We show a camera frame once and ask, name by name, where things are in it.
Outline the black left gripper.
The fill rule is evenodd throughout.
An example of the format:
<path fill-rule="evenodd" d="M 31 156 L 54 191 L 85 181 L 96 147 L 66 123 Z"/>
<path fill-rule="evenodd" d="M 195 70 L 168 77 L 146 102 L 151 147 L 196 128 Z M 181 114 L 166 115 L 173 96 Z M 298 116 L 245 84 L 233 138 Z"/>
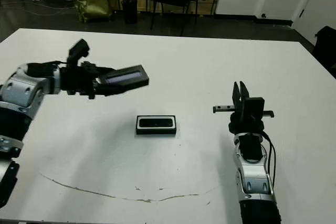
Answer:
<path fill-rule="evenodd" d="M 129 89 L 118 84 L 96 84 L 96 79 L 103 74 L 115 72 L 109 67 L 97 67 L 88 61 L 82 62 L 79 66 L 67 65 L 60 68 L 60 89 L 68 95 L 86 95 L 94 99 L 96 95 L 105 97 L 127 92 Z"/>

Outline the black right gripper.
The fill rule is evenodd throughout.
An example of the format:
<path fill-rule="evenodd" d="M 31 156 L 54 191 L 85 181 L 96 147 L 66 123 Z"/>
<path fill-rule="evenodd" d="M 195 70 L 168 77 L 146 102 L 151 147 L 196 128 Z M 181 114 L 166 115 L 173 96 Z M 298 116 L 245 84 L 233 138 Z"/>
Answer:
<path fill-rule="evenodd" d="M 248 89 L 240 81 L 240 90 L 234 82 L 232 105 L 215 105 L 213 113 L 231 112 L 228 125 L 231 133 L 261 133 L 264 130 L 263 117 L 274 118 L 272 110 L 264 110 L 263 98 L 250 98 Z"/>

